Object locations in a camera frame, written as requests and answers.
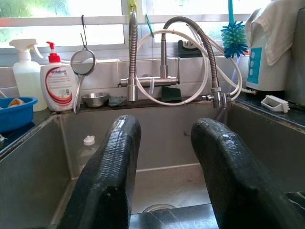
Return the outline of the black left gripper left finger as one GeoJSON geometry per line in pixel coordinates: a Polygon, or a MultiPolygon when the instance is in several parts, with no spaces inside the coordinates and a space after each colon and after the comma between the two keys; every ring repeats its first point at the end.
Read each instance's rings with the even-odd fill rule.
{"type": "Polygon", "coordinates": [[[82,170],[60,229],[127,229],[130,224],[141,126],[121,115],[82,170]]]}

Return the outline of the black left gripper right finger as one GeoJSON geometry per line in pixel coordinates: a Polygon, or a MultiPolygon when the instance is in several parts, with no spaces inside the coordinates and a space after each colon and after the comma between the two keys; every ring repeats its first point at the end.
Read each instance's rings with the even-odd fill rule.
{"type": "Polygon", "coordinates": [[[304,217],[242,138],[225,124],[200,118],[191,143],[221,229],[302,229],[304,217]]]}

